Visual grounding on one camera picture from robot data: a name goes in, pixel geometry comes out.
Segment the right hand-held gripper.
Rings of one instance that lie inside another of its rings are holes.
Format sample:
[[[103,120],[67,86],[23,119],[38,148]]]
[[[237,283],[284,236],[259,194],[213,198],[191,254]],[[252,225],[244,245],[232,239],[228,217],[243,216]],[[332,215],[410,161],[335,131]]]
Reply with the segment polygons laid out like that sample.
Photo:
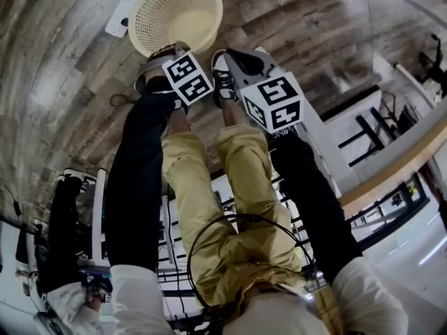
[[[304,93],[295,76],[264,50],[234,50],[224,59],[246,113],[268,133],[302,121]]]

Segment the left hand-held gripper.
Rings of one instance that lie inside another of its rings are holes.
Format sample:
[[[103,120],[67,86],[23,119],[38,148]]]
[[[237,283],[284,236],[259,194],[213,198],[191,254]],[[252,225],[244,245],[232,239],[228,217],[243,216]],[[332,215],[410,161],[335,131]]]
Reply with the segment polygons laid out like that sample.
[[[135,81],[135,90],[142,93],[147,85],[145,75],[151,70],[162,68],[169,89],[162,93],[175,92],[186,106],[193,105],[212,91],[212,85],[190,47],[178,41],[151,54]]]

